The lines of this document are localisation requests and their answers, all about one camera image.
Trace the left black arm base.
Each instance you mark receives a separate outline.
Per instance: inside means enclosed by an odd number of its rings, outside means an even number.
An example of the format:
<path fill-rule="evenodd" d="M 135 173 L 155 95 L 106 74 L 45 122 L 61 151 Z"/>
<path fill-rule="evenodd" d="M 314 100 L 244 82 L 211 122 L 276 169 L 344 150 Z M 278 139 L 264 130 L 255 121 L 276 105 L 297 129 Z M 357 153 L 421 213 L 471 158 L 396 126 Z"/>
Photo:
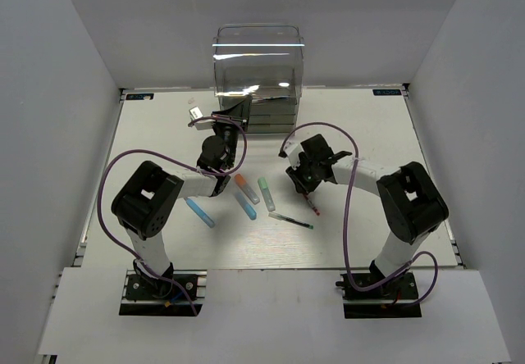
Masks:
<path fill-rule="evenodd" d="M 142 275 L 134 266 L 126 271 L 120 316 L 193 317 L 200 313 L 204 304 L 208 273 L 201 271 L 174 271 L 169 269 L 163 277 L 180 284 L 189 295 L 189 302 L 180 287 L 171 281 L 156 280 Z"/>

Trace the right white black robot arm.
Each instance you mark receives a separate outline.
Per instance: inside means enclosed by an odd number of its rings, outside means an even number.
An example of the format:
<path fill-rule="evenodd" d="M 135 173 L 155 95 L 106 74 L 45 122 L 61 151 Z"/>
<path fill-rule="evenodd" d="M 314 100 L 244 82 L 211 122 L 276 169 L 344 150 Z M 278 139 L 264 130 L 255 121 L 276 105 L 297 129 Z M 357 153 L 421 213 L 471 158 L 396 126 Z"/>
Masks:
<path fill-rule="evenodd" d="M 390 232 L 370 264 L 369 286 L 357 285 L 352 274 L 347 274 L 349 285 L 359 292 L 372 290 L 380 297 L 390 297 L 400 287 L 399 275 L 420 256 L 417 250 L 421 244 L 449 217 L 445 200 L 419 162 L 383 166 L 358 157 L 357 152 L 333 152 L 320 134 L 301 143 L 284 142 L 279 157 L 290 163 L 286 174 L 298 193 L 309 195 L 322 182 L 347 187 L 343 221 L 347 269 L 350 268 L 348 228 L 352 190 L 361 189 L 381 200 Z"/>

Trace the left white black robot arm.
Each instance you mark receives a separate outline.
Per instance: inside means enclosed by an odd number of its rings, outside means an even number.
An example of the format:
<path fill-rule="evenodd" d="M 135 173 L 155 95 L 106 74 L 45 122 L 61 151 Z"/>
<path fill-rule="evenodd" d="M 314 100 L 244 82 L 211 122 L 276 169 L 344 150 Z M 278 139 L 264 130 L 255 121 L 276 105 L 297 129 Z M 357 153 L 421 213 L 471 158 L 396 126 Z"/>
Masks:
<path fill-rule="evenodd" d="M 162 230 L 180 198 L 216 197 L 240 164 L 235 161 L 239 137 L 245 136 L 253 98 L 234 98 L 225 110 L 204 116 L 189 110 L 189 126 L 213 130 L 201 146 L 196 166 L 179 175 L 164 171 L 158 164 L 142 162 L 112 201 L 111 211 L 130 236 L 135 271 L 145 278 L 145 288 L 157 298 L 173 288 L 173 265 L 167 257 Z"/>

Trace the red gel pen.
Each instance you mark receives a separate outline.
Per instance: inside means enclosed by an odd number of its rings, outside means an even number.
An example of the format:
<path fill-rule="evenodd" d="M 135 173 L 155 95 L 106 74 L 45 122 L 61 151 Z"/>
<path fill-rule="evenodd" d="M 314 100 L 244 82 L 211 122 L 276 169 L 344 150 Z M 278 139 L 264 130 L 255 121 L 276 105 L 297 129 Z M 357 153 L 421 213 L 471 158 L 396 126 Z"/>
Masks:
<path fill-rule="evenodd" d="M 303 194 L 303 198 L 305 202 L 308 204 L 308 206 L 313 210 L 313 212 L 316 214 L 316 216 L 320 216 L 321 213 L 316 207 L 316 205 L 313 203 L 313 201 L 308 197 L 308 195 Z"/>

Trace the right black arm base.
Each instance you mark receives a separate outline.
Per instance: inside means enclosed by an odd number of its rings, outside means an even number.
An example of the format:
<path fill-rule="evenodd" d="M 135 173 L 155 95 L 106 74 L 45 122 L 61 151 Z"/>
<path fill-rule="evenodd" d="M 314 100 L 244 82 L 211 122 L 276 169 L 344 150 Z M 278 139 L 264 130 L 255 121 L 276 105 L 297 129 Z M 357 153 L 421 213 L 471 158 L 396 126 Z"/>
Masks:
<path fill-rule="evenodd" d="M 336 281 L 343 298 L 345 319 L 409 319 L 420 318 L 418 287 L 412 272 L 405 273 L 386 286 L 359 292 L 353 288 L 346 274 Z"/>

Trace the clear acrylic drawer organizer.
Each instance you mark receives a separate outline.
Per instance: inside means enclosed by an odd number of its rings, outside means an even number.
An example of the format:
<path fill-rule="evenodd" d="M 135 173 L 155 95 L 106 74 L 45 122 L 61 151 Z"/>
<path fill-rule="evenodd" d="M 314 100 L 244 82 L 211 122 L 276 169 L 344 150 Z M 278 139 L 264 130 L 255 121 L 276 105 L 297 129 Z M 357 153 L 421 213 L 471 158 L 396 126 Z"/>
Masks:
<path fill-rule="evenodd" d="M 296 125 L 302 95 L 304 38 L 285 24 L 228 24 L 213 40 L 215 95 L 286 101 L 253 103 L 247 131 L 281 134 Z"/>

